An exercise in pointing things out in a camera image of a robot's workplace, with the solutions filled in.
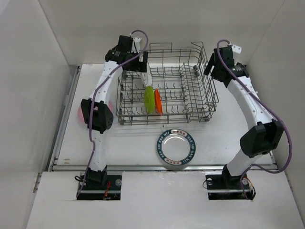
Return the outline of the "pink plastic plate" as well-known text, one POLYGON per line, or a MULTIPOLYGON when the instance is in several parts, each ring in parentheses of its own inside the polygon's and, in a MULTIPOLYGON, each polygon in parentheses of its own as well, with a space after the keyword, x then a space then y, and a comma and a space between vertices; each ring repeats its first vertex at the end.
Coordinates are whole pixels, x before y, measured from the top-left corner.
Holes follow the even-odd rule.
MULTIPOLYGON (((108 104, 108 107, 110 109, 111 112, 113 112, 113 104, 111 103, 111 101, 109 101, 109 104, 108 104)), ((81 123, 85 123, 84 121, 84 117, 83 117, 83 114, 82 114, 82 110, 81 110, 81 107, 79 106, 78 108, 78 119, 81 123)))

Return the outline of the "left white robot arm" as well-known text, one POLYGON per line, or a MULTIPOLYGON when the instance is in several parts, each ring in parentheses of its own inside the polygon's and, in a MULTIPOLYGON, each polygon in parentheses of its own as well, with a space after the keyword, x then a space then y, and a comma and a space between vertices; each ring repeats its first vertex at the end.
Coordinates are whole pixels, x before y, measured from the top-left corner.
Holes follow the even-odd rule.
POLYGON ((103 72, 92 94, 81 101, 81 112, 93 144, 83 183, 96 189, 104 188, 107 182, 106 159, 98 136, 113 124, 109 102, 116 81, 124 72, 135 72, 140 75, 144 86, 152 85, 148 52, 140 48, 140 43, 139 37, 121 35, 118 44, 105 56, 103 72))

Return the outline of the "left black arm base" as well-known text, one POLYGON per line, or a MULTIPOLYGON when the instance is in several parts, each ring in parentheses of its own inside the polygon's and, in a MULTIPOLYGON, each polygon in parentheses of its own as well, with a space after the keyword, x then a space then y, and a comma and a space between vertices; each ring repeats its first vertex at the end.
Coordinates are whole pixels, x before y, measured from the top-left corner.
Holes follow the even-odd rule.
POLYGON ((76 176, 78 188, 77 200, 121 200, 122 174, 110 174, 102 178, 102 182, 96 182, 86 178, 82 185, 84 175, 76 176))

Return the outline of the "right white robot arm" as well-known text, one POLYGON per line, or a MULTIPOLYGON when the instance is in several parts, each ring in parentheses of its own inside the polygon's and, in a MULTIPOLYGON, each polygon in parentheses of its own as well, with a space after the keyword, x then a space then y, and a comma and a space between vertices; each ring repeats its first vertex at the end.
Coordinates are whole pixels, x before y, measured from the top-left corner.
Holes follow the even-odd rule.
POLYGON ((245 65, 234 61, 232 46, 215 49, 204 74, 225 85, 236 99, 248 126, 248 131, 239 141, 239 152, 222 171, 222 185, 231 188, 250 165, 277 148, 284 128, 257 102, 258 96, 253 89, 249 73, 245 65))

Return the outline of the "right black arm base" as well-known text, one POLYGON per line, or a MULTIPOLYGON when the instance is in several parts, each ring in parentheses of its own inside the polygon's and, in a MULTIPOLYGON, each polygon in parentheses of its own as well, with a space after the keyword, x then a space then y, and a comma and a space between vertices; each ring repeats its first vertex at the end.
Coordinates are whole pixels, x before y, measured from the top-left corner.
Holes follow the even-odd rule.
POLYGON ((203 187, 207 189, 209 200, 253 200, 256 196, 256 190, 247 176, 242 181, 238 177, 226 184, 221 174, 206 173, 203 187))

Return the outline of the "plain white ceramic plate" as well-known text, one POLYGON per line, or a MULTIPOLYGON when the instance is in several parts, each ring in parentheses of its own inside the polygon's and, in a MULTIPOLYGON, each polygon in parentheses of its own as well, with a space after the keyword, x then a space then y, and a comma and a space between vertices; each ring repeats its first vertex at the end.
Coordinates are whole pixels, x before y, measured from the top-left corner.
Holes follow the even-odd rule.
POLYGON ((183 167, 193 160, 196 143, 188 132, 182 129, 169 129, 158 137, 156 151, 166 164, 183 167))

